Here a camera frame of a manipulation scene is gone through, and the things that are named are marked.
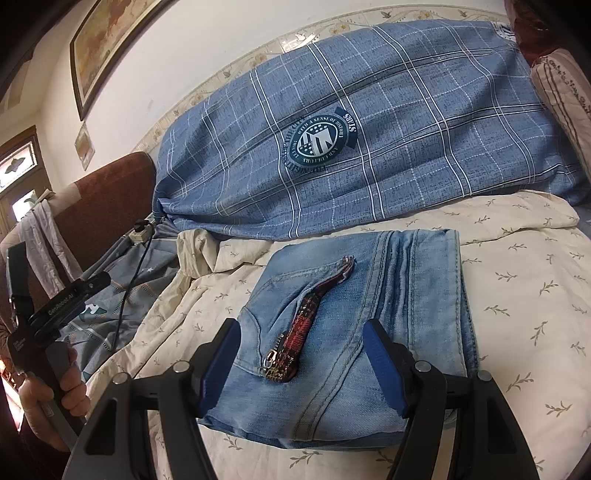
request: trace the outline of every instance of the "pillowcase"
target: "pillowcase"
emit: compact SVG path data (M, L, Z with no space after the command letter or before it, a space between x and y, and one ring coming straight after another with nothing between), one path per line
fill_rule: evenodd
M531 68L538 94L569 136L591 181L591 85L573 56L558 48Z

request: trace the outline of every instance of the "printed logo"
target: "printed logo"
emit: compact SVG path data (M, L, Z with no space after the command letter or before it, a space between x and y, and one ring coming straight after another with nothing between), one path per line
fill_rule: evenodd
M284 163L296 173L321 170L345 146L357 143L357 125L353 117L337 108L333 115L315 115L304 120L285 139Z

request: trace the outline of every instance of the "decorative tile border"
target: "decorative tile border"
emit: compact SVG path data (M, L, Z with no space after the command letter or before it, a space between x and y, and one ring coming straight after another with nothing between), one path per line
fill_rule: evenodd
M324 40L333 35L340 35L371 25L384 22L430 20L434 18L509 23L508 18L502 14L487 12L477 8L453 7L451 5L394 5L392 7L362 10L316 22L264 44L262 47L247 53L230 65L222 68L212 77L209 77L158 120L135 146L133 151L150 152L162 141L164 133L179 115L182 115L191 107L205 100L227 82L239 77L266 60L303 47L308 43Z

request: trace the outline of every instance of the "blanket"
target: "blanket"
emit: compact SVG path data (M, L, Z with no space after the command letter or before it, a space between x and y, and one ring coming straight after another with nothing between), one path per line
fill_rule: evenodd
M154 238L125 302L115 351L127 345L160 293L178 271L176 236L170 222L155 227ZM86 301L85 310L61 330L61 340L78 353L76 363L85 380L113 354L115 331L122 301L146 246L132 245L127 235L118 240L95 265L84 272L89 278L101 271L110 285Z
M179 116L157 170L155 216L271 240L522 186L589 192L491 22L387 23L278 56Z
M459 232L462 269L482 368L505 394L542 480L562 480L591 432L591 241L567 202L539 192L480 196L332 235L404 229ZM112 376L164 372L211 341L248 301L264 266L289 242L179 235L180 271L129 345L88 382L96 404ZM150 436L158 478L171 478L156 412ZM385 478L396 447L377 452L281 450L200 427L220 479ZM453 431L443 434L435 480L447 478Z

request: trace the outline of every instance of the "door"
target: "door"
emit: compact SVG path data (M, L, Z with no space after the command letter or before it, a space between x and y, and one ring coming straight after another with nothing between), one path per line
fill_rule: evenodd
M0 147L0 240L51 190L35 127Z

